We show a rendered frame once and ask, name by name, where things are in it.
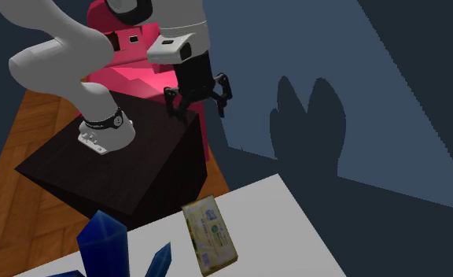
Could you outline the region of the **white table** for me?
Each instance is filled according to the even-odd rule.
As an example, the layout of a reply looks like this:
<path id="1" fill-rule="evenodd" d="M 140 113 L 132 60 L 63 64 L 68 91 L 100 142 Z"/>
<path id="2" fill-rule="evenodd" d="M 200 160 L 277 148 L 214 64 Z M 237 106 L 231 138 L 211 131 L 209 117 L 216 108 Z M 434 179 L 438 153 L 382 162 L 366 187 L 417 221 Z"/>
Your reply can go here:
<path id="1" fill-rule="evenodd" d="M 208 277 L 346 277 L 279 175 L 216 198 L 238 260 Z M 131 277 L 144 277 L 171 243 L 167 277 L 203 277 L 177 212 L 128 232 Z"/>

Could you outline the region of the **yellow printed box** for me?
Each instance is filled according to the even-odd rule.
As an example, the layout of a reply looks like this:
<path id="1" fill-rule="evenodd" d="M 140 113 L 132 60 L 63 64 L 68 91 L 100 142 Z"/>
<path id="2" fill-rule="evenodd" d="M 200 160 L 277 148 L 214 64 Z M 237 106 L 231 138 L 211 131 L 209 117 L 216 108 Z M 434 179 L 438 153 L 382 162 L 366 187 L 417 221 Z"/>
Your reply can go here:
<path id="1" fill-rule="evenodd" d="M 238 260 L 238 252 L 213 194 L 184 205 L 182 212 L 203 277 Z"/>

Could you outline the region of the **dark robot stand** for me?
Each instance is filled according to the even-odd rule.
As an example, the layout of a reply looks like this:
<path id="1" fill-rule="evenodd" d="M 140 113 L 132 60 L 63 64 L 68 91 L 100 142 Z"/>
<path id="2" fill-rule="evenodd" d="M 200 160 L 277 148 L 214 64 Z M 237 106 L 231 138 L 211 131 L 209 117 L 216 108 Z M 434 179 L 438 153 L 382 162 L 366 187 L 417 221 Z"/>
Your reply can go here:
<path id="1" fill-rule="evenodd" d="M 134 230 L 195 201 L 207 178 L 200 116 L 169 116 L 163 103 L 115 92 L 136 135 L 101 155 L 78 141 L 76 117 L 16 170 L 87 218 L 98 210 Z"/>

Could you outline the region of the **blue crystal cluster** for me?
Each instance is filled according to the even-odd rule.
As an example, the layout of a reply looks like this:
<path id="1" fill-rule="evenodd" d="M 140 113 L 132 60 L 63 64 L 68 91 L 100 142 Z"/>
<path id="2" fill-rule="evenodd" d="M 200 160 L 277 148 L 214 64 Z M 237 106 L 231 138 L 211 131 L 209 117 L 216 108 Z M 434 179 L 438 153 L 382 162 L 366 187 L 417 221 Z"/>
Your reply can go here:
<path id="1" fill-rule="evenodd" d="M 62 272 L 48 277 L 131 277 L 127 227 L 97 211 L 77 236 L 85 272 Z"/>

